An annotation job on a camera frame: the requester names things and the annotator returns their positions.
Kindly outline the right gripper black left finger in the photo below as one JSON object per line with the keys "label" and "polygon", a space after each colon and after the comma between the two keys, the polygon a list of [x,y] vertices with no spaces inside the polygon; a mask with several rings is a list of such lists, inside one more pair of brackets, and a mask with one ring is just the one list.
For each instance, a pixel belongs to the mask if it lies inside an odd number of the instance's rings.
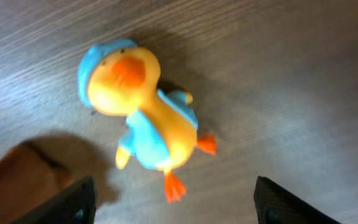
{"label": "right gripper black left finger", "polygon": [[86,176],[12,224],[93,224],[97,199],[94,178]]}

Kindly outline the brown plush toy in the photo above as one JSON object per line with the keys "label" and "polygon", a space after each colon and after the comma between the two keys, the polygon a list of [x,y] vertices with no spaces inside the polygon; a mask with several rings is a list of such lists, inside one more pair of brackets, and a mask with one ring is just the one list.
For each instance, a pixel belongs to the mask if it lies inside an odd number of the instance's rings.
{"label": "brown plush toy", "polygon": [[0,223],[10,223],[74,183],[68,168],[31,141],[0,159]]}

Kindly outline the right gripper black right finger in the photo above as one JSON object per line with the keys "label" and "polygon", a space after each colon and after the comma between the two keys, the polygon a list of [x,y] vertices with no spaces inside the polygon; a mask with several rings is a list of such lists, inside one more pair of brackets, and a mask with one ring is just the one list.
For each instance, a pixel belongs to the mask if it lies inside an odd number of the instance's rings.
{"label": "right gripper black right finger", "polygon": [[257,178],[254,203],[259,224],[339,224],[267,177]]}

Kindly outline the yellow duck toy blue hat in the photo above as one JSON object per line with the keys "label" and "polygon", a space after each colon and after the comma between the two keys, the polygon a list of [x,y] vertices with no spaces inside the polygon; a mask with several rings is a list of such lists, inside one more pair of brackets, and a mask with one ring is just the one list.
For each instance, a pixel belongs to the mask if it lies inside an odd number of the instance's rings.
{"label": "yellow duck toy blue hat", "polygon": [[186,195],[175,176],[195,149],[216,154],[212,134],[198,136],[198,119],[190,107],[191,93],[157,87],[161,68],[157,57],[130,39],[94,44],[81,59],[77,73],[82,103],[108,116],[123,116],[126,132],[119,138],[116,167],[135,157],[146,169],[164,175],[167,202]]}

